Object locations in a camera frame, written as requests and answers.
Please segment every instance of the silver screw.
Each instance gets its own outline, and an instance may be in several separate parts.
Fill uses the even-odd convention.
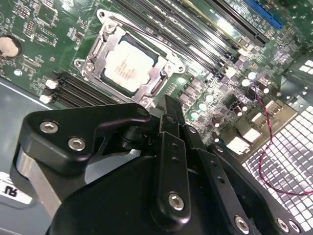
[[[289,224],[297,233],[301,233],[301,230],[296,223],[294,223],[292,220],[289,220]]]
[[[242,219],[240,216],[235,216],[235,224],[237,225],[238,229],[243,232],[244,234],[249,234],[249,226],[247,223]]]
[[[171,193],[168,196],[168,202],[170,203],[171,207],[173,207],[177,211],[181,211],[184,208],[184,201],[176,193]]]
[[[86,147],[85,142],[82,139],[76,137],[69,139],[67,144],[71,149],[75,151],[82,151]]]
[[[195,130],[193,127],[191,127],[191,126],[189,126],[189,131],[190,131],[191,133],[196,133],[196,130]]]
[[[280,218],[277,219],[278,225],[279,227],[286,233],[289,233],[289,228],[287,226],[287,224],[285,224],[285,222],[283,220],[281,220]]]
[[[52,121],[44,121],[40,123],[39,127],[42,132],[45,132],[48,134],[56,133],[59,130],[59,126]]]
[[[219,146],[219,145],[215,145],[217,151],[219,151],[220,153],[223,153],[223,149]]]

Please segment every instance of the pcie slot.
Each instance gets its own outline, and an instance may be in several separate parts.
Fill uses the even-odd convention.
[[[249,5],[255,12],[261,15],[271,26],[276,29],[282,29],[284,26],[278,22],[272,14],[267,12],[263,6],[261,6],[255,0],[244,0],[247,5]]]
[[[227,51],[216,44],[207,34],[204,34],[201,32],[197,27],[192,27],[190,23],[184,19],[179,12],[177,12],[175,9],[169,8],[164,2],[161,1],[155,1],[150,0],[149,2],[157,5],[160,7],[160,9],[167,14],[167,16],[172,17],[176,21],[179,22],[180,25],[182,25],[184,28],[186,28],[189,32],[199,37],[201,40],[209,44],[214,50],[216,50],[219,54],[223,55],[226,59],[229,59],[229,56],[227,55]]]
[[[239,15],[223,0],[205,0],[215,11],[228,20],[245,36],[247,36],[257,46],[264,47],[268,39],[254,28],[248,21]]]
[[[197,50],[201,51],[205,54],[209,59],[215,61],[215,63],[218,65],[219,62],[224,64],[224,61],[220,61],[219,57],[217,57],[215,54],[209,52],[206,50],[203,45],[201,45],[199,42],[197,42],[194,38],[188,36],[187,34],[184,34],[184,32],[181,32],[179,29],[176,29],[171,26],[173,22],[167,21],[166,18],[164,18],[164,15],[162,15],[159,11],[156,11],[151,5],[149,5],[145,0],[133,0],[136,4],[140,5],[143,10],[146,12],[149,12],[151,15],[153,15],[158,21],[162,22],[166,25],[167,28],[170,29],[170,31],[174,32],[176,35],[178,35],[181,38],[186,38],[188,41],[192,43],[193,46],[197,47]]]
[[[160,29],[154,25],[154,23],[150,22],[150,18],[147,16],[143,16],[138,12],[136,8],[134,8],[129,2],[124,0],[115,0],[115,3],[119,4],[121,7],[125,9],[125,11],[128,11],[129,13],[133,14],[135,17],[140,19],[141,21],[145,22],[154,32],[160,33]],[[191,56],[191,59],[198,62],[200,65],[202,65],[205,69],[209,71],[215,71],[216,68],[209,64],[208,62],[204,61],[202,58],[200,58],[193,50],[186,47],[183,43],[173,40],[171,38],[171,35],[165,30],[163,34],[159,35],[162,36],[165,40],[171,42],[172,47],[174,50],[181,52],[182,54],[186,56]]]

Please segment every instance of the capacitor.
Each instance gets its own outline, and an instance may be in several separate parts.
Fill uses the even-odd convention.
[[[197,105],[201,111],[205,112],[207,110],[207,105],[204,102],[200,101],[197,103]]]
[[[212,102],[214,100],[214,96],[211,95],[210,93],[204,94],[204,98],[205,98],[205,101],[208,102],[208,103],[210,103],[210,102]]]
[[[216,128],[218,128],[219,126],[220,126],[220,122],[219,122],[219,120],[217,119],[217,118],[212,118],[211,119],[211,122],[212,122],[212,124],[216,127]]]
[[[215,143],[218,143],[220,141],[219,136],[215,132],[212,132],[212,139]]]
[[[268,93],[269,93],[269,88],[266,87],[263,83],[257,82],[256,84],[258,85],[259,89],[260,89],[264,94],[268,94]]]
[[[239,116],[239,117],[241,117],[241,116],[243,115],[243,112],[241,111],[241,109],[240,109],[238,106],[236,106],[236,107],[234,108],[234,112],[235,112],[235,114],[236,114],[237,116]]]
[[[4,35],[0,37],[0,55],[6,59],[12,59],[22,54],[22,45],[20,41],[11,36]]]
[[[189,114],[192,121],[196,121],[199,118],[199,114],[197,113],[196,110],[191,110]]]
[[[248,107],[244,104],[244,103],[242,103],[242,102],[240,102],[239,104],[238,104],[238,106],[239,106],[239,108],[242,110],[242,111],[247,111],[248,110]]]
[[[273,87],[270,91],[277,97],[281,97],[283,95],[276,87]]]

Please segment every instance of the blue pcie slot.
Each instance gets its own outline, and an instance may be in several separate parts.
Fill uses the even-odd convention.
[[[256,0],[244,0],[253,10],[260,14],[274,28],[282,29],[284,26],[272,14],[267,12]]]

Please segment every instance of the hole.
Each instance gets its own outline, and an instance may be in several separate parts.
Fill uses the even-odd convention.
[[[225,180],[222,178],[222,177],[217,177],[217,179],[222,183],[222,184],[225,184]]]
[[[215,161],[211,161],[211,164],[212,164],[213,166],[217,166],[217,164],[216,164]]]

